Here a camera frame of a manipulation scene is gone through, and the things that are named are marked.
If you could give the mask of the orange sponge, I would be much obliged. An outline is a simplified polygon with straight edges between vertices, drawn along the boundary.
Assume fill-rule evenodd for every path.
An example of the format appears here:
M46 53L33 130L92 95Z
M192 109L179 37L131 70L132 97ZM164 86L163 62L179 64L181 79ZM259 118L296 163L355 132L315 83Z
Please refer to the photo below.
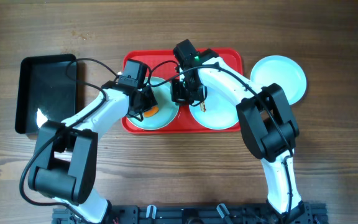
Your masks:
M153 115L157 114L158 111L159 111L158 106L153 106L151 109L144 112L143 115L145 118L149 118L149 117L152 117Z

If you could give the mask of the light blue plate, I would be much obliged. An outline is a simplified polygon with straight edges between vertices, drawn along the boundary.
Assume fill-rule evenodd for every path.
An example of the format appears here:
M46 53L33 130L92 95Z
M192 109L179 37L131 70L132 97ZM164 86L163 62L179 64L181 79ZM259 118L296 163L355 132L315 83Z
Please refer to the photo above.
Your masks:
M200 125L213 130L223 130L238 123L236 108L212 88L198 106L189 106L190 113Z
M172 101L170 82L152 87L152 91L157 101L158 111L150 117L144 117L143 121L128 118L129 122L137 128L148 131L161 129L170 124L179 110L179 106Z
M299 102L306 93L307 79L303 69L294 60L281 55L260 59L252 68L250 79L264 86L280 85L290 105Z

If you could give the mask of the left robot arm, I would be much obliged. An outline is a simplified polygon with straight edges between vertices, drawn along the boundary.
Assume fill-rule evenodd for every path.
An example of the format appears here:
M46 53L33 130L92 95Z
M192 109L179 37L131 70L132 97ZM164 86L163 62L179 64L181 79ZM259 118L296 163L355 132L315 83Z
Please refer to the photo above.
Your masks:
M19 183L24 200L39 205L25 194L28 186L51 198L50 206L64 206L72 222L119 223L110 201L94 189L98 141L116 121L143 121L157 104L144 82L150 71L145 63L128 60L123 73L99 87L99 96L87 107L62 122L42 125Z

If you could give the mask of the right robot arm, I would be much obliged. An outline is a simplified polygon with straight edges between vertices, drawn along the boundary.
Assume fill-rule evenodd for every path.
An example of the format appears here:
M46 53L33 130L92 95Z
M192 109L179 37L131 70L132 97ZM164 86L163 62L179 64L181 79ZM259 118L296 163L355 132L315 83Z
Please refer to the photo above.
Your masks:
M173 55L178 73L172 80L172 101L195 105L212 89L234 105L244 144L264 168L268 204L277 215L290 217L302 202L292 164L299 127L284 90L276 83L251 82L217 52L200 52L188 39L175 46Z

